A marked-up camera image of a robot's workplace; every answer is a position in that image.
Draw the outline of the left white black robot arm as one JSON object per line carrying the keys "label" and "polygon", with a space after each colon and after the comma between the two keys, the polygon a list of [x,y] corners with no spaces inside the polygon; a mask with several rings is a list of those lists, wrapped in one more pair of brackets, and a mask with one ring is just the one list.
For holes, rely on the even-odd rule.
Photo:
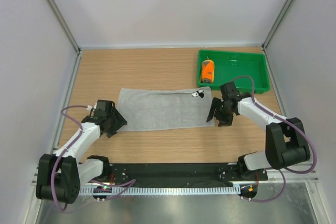
{"label": "left white black robot arm", "polygon": [[85,162],[81,158],[102,135],[110,138],[127,124],[113,101],[98,100],[88,106],[89,115],[78,125],[76,133],[60,149],[44,154],[39,159],[35,196],[54,203],[72,204],[80,188],[93,179],[106,182],[111,177],[109,159],[91,155]]}

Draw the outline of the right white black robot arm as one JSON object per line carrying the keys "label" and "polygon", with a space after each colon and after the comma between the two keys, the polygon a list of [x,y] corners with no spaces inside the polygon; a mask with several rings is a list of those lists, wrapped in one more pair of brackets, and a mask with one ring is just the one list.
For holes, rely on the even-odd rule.
{"label": "right white black robot arm", "polygon": [[276,170],[308,161],[311,157],[303,123],[298,118],[286,118],[260,104],[253,94],[238,91],[233,82],[220,87],[222,97],[213,98],[207,117],[218,126],[231,126],[234,115],[253,121],[265,132],[265,150],[240,156],[236,173],[248,180],[255,172],[266,168]]}

